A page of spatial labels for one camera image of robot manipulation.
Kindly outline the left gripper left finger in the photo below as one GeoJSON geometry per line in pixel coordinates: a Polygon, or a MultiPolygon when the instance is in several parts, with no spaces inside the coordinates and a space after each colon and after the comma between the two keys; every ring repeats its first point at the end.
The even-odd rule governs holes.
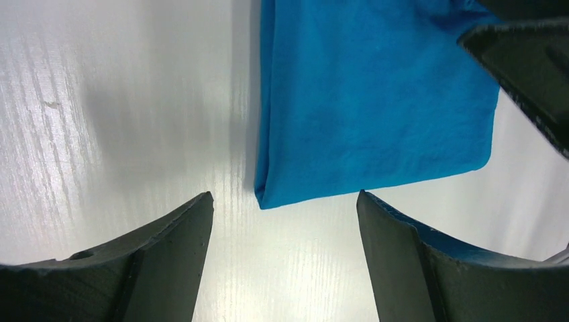
{"type": "Polygon", "coordinates": [[[190,321],[213,225],[201,193],[65,260],[1,266],[2,321],[190,321]]]}

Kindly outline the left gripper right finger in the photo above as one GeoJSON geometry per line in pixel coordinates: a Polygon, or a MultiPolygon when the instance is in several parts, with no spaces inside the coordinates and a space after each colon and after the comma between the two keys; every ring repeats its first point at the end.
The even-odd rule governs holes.
{"type": "Polygon", "coordinates": [[[568,251],[493,252],[417,221],[367,191],[356,203],[381,321],[567,321],[568,251]]]}

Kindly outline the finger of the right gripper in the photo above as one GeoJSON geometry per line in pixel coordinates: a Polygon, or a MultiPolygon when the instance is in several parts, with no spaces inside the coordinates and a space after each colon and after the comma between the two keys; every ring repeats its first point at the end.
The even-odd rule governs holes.
{"type": "Polygon", "coordinates": [[[567,158],[568,18],[478,25],[458,45],[567,158]]]}

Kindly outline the bright blue t shirt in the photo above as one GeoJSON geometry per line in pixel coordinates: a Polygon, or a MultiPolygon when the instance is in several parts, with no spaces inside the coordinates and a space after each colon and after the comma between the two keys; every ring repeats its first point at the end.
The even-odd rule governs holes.
{"type": "Polygon", "coordinates": [[[478,170],[498,84],[457,45],[477,1],[263,1],[261,209],[478,170]]]}

